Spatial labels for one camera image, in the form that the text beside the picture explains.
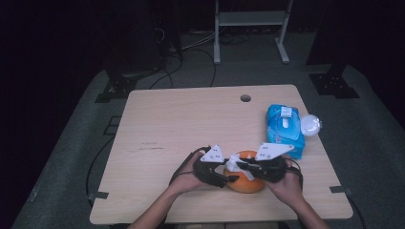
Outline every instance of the black tape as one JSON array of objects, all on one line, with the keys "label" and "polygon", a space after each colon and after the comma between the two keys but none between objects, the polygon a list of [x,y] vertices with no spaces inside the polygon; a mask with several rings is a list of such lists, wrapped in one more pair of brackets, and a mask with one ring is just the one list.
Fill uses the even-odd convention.
[{"label": "black tape", "polygon": [[345,190],[345,188],[343,186],[330,187],[330,191],[332,193],[345,193],[346,192],[346,190]]},{"label": "black tape", "polygon": [[107,199],[108,193],[103,193],[103,192],[97,192],[96,193],[96,198],[104,198]]}]

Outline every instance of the floor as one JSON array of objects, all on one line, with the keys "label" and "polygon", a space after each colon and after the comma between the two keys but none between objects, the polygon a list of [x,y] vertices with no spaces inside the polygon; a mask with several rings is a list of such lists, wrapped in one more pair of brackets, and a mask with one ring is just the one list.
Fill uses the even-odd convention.
[{"label": "floor", "polygon": [[[184,34],[184,47],[206,34]],[[359,212],[350,219],[327,222],[332,228],[401,228],[405,224],[405,133],[373,92],[366,77],[347,67],[343,78],[359,98],[319,95],[309,75],[329,66],[307,66],[315,32],[288,32],[285,46],[290,58],[283,64],[274,38],[277,33],[238,35],[222,45],[222,63],[213,65],[212,42],[169,57],[165,71],[142,78],[136,90],[293,84],[308,111],[320,117],[319,133],[341,184],[352,192]],[[95,103],[108,82],[105,71],[95,75],[80,99],[64,132],[13,228],[108,228],[89,222],[94,193],[102,178],[112,136],[105,133],[113,116],[120,116],[125,99]],[[290,228],[300,228],[288,221]]]}]

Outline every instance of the white shelf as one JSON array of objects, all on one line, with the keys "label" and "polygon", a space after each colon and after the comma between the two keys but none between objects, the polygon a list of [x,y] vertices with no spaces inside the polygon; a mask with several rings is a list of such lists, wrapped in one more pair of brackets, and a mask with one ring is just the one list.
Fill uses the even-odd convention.
[{"label": "white shelf", "polygon": [[219,26],[283,25],[285,14],[284,10],[220,12]]}]

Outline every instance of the hand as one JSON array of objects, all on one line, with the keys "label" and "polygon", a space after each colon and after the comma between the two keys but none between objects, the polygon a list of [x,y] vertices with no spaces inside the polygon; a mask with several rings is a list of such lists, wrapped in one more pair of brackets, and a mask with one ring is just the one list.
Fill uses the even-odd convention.
[{"label": "hand", "polygon": [[179,172],[175,180],[173,180],[173,182],[169,185],[169,188],[173,189],[179,194],[182,194],[193,191],[198,187],[208,185],[200,181],[193,174],[193,164],[199,158],[199,156],[202,155],[203,153],[201,152],[194,154],[194,156],[188,161],[187,164],[185,164],[185,166]]},{"label": "hand", "polygon": [[[286,162],[287,166],[291,167],[291,161],[286,160]],[[278,199],[291,208],[305,202],[299,177],[291,171],[287,171],[286,175],[277,183],[266,181],[266,186]]]}]

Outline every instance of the hole in table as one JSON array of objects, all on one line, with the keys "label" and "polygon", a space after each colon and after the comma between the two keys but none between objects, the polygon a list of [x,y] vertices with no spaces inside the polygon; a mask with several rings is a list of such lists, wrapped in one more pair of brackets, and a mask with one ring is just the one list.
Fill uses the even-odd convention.
[{"label": "hole in table", "polygon": [[250,102],[250,100],[252,100],[252,98],[251,98],[250,95],[248,95],[248,94],[242,94],[242,95],[241,95],[241,100],[242,100],[243,102]]}]

